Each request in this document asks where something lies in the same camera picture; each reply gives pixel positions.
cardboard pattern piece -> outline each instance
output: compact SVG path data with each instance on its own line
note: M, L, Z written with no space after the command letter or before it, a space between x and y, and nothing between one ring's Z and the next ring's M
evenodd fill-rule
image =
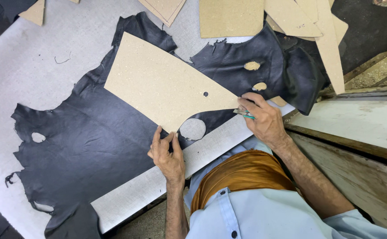
M338 45L344 38L345 33L348 30L348 24L343 22L341 19L337 18L334 14L332 14L332 21L334 23L335 35L337 36ZM301 39L308 41L316 41L314 37L300 37Z
M312 13L312 10L314 10L314 8L312 7L313 3L316 3L316 1L315 0L311 0L311 1L298 0L297 1L298 6L307 14L308 17L313 16L313 13ZM330 7L332 7L332 4L334 4L334 1L329 0ZM334 14L332 14L332 20L334 22L335 34L337 35L337 41L338 41L338 45L339 45L341 43L342 39L344 38L345 33L348 30L348 24L343 22L341 19L337 18ZM286 34L269 15L267 15L266 21L274 31ZM301 38L304 40L308 40L308 41L316 41L314 39L314 37L299 37L299 36L295 36L295 37L298 37L298 38Z
M263 0L199 0L201 38L255 36L263 20Z
M42 26L44 16L44 1L45 0L38 0L30 8L28 8L28 10L21 12L19 16L39 26Z
M124 32L105 89L167 132L192 115L234 109L238 97L182 60Z
M296 37L322 36L319 28L293 0L265 1L264 9L286 35Z
M319 20L318 6L316 3L316 0L295 0L295 1L313 23Z
M139 0L139 2L170 27L186 0Z
M319 21L316 23L323 37L316 37L316 44L326 73L336 94L345 92L343 68L339 56L337 36L328 0L317 0Z

circular cutout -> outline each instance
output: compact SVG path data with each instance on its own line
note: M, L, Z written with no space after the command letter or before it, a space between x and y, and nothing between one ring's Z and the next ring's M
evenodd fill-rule
M249 71L256 71L258 68L260 68L260 63L255 62L255 61L250 61L246 64L244 64L244 68L249 70Z
M205 134L205 123L200 119L187 119L180 126L180 134L188 141L202 139Z

hole in leather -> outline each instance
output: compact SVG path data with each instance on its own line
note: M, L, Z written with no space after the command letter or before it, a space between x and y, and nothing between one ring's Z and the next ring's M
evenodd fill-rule
M46 139L46 137L44 135L42 135L40 133L36 133L36 132L31 134L31 138L36 143L41 143L41 142L43 142Z
M253 91L260 91L265 90L267 88L267 85L264 82L257 83L253 86Z
M250 61L250 62L244 64L244 68L249 70L249 71L255 71L255 70L258 70L258 68L260 68L260 63Z

table surface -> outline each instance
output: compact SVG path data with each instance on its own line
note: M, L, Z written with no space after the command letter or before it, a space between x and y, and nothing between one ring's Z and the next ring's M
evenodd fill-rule
M15 121L10 118L16 104L37 110L57 107L71 94L74 84L96 68L111 50L118 18L142 11L162 27L162 22L137 0L82 0L80 4L69 0L46 1L42 27L19 18L0 36L0 212L25 239L44 238L51 216L31 207L16 175L15 183L9 188L4 182L6 176L23 169L13 155L21 144L14 130ZM208 42L224 39L200 38L198 0L187 0L171 27L163 29L173 36L179 47L175 52L186 61ZM248 39L250 37L231 37L228 42ZM235 144L235 141L227 141L220 150ZM108 208L102 209L113 217ZM106 225L104 223L112 218L101 219L102 230L109 230L124 217L116 215L112 223Z

